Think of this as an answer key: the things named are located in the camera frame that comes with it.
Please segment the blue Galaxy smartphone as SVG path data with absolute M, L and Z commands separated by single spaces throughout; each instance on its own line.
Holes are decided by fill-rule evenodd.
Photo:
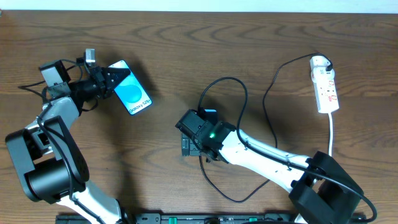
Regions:
M 125 68 L 131 72 L 114 90 L 130 115 L 135 115 L 152 104 L 150 96 L 124 60 L 110 65 L 109 68 Z

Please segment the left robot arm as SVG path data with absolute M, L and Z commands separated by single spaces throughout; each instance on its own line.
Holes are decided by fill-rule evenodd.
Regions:
M 91 180 L 88 165 L 73 139 L 71 125 L 92 99 L 105 99 L 130 74 L 128 68 L 100 67 L 81 61 L 89 77 L 72 81 L 62 60 L 45 63 L 39 70 L 48 99 L 36 119 L 8 134 L 5 143 L 26 196 L 68 207 L 90 223 L 135 223 L 120 202 L 106 195 Z

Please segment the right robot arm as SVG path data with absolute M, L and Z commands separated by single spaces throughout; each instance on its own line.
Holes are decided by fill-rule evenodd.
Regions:
M 296 222 L 355 222 L 363 191 L 328 154 L 318 151 L 308 157 L 281 151 L 219 121 L 215 110 L 188 110 L 175 126 L 201 155 L 245 167 L 286 190 L 298 211 Z

